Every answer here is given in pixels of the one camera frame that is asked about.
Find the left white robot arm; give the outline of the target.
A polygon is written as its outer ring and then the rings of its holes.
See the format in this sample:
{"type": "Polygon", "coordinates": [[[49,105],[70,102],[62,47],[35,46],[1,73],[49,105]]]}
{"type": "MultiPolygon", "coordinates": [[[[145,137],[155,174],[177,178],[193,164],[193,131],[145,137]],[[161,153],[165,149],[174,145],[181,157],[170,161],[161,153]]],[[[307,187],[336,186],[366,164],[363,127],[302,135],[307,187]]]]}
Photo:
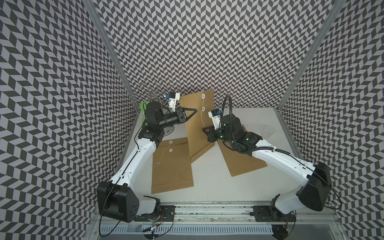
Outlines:
{"type": "Polygon", "coordinates": [[[97,187],[99,213],[102,217],[130,223],[138,216],[158,218],[161,201],[139,194],[134,187],[146,162],[160,145],[166,127],[187,122],[197,109],[178,107],[169,110],[159,102],[150,102],[144,111],[145,120],[131,154],[117,173],[97,187]]]}

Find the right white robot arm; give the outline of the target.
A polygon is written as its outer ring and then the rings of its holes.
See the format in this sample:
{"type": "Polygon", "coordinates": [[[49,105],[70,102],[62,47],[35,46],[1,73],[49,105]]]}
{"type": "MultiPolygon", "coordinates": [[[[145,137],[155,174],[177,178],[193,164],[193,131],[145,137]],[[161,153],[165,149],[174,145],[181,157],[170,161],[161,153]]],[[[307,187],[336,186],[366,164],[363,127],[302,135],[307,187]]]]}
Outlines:
{"type": "Polygon", "coordinates": [[[299,185],[283,195],[276,195],[270,203],[270,211],[287,215],[292,211],[308,208],[321,212],[332,190],[330,168],[323,163],[313,164],[292,156],[264,140],[262,136],[244,130],[240,119],[233,114],[214,121],[202,131],[209,142],[222,141],[233,152],[260,159],[285,174],[299,185]]]}

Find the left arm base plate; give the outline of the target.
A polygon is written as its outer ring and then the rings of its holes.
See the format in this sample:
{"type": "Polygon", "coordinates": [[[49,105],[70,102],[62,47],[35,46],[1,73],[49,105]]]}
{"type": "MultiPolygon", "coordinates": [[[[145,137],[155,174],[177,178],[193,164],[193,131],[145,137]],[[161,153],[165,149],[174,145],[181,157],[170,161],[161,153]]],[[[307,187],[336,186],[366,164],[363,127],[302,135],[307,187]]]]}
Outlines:
{"type": "Polygon", "coordinates": [[[137,216],[135,222],[172,222],[174,220],[176,206],[175,205],[161,205],[155,207],[151,214],[143,214],[137,216]]]}

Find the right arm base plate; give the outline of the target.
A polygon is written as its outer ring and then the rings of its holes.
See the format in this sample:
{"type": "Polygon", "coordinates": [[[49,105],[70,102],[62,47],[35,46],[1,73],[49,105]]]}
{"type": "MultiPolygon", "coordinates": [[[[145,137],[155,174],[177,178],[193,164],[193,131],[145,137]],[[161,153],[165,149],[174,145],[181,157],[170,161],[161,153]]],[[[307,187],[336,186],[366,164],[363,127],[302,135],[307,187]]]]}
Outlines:
{"type": "Polygon", "coordinates": [[[269,206],[253,206],[253,214],[256,222],[295,222],[296,215],[294,212],[289,214],[283,214],[275,207],[270,208],[269,206]]]}

